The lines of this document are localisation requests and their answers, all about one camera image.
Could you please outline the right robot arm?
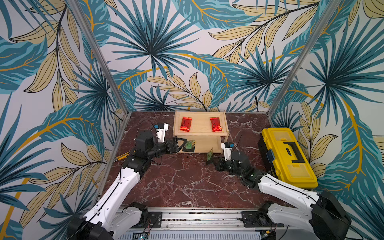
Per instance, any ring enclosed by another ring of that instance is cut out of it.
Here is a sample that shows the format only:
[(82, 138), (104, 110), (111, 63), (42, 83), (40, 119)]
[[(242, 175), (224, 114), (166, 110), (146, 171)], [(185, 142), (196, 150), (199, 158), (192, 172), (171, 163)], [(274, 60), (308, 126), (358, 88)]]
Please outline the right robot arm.
[(276, 197), (288, 204), (266, 204), (262, 214), (276, 224), (284, 224), (313, 233), (320, 240), (345, 240), (351, 218), (330, 192), (316, 193), (285, 183), (251, 166), (248, 156), (226, 149), (223, 157), (214, 157), (215, 169), (240, 178), (242, 185)]

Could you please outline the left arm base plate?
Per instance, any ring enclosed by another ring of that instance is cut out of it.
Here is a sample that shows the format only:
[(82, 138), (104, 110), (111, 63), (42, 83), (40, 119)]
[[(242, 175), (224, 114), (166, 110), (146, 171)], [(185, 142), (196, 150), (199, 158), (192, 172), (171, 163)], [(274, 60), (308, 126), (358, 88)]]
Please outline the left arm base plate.
[(131, 227), (131, 229), (159, 229), (162, 225), (162, 216), (162, 212), (145, 212), (142, 214), (139, 223)]

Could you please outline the green tea bag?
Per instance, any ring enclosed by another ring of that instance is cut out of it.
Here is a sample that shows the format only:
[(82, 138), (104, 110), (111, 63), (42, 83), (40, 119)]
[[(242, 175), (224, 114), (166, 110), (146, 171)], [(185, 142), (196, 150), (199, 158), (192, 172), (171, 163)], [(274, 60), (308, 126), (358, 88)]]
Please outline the green tea bag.
[(187, 141), (184, 146), (183, 146), (183, 152), (186, 153), (194, 153), (195, 152), (195, 146), (196, 146), (196, 141)]
[(206, 166), (211, 164), (213, 161), (213, 148), (207, 153), (207, 161), (206, 161)]

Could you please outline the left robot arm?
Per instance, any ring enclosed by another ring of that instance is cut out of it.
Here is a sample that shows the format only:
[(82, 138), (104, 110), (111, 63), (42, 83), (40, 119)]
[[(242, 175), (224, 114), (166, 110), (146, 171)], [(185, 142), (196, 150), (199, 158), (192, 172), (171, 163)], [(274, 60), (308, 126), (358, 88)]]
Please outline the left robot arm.
[(133, 203), (125, 212), (116, 215), (123, 201), (139, 183), (154, 158), (180, 152), (187, 143), (183, 138), (165, 138), (166, 130), (141, 131), (123, 161), (120, 172), (100, 200), (82, 217), (70, 221), (69, 240), (117, 240), (131, 227), (145, 224), (146, 206)]

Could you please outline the red tea bag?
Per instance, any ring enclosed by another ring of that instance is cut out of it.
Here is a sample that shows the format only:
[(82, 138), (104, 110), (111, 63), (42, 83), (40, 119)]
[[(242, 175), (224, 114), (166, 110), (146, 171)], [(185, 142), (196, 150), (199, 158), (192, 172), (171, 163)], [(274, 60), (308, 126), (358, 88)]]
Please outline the red tea bag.
[(180, 131), (183, 132), (190, 132), (192, 125), (192, 118), (190, 117), (183, 117), (181, 121)]
[(219, 117), (210, 118), (212, 124), (212, 132), (222, 132), (221, 122)]

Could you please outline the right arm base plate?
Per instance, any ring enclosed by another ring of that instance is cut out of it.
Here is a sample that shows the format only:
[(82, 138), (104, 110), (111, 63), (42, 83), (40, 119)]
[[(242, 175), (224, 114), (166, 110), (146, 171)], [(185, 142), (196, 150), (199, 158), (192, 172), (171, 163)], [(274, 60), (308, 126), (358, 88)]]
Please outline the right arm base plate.
[(266, 213), (245, 211), (241, 212), (240, 221), (243, 222), (245, 228), (282, 228), (284, 224), (276, 224), (273, 222)]

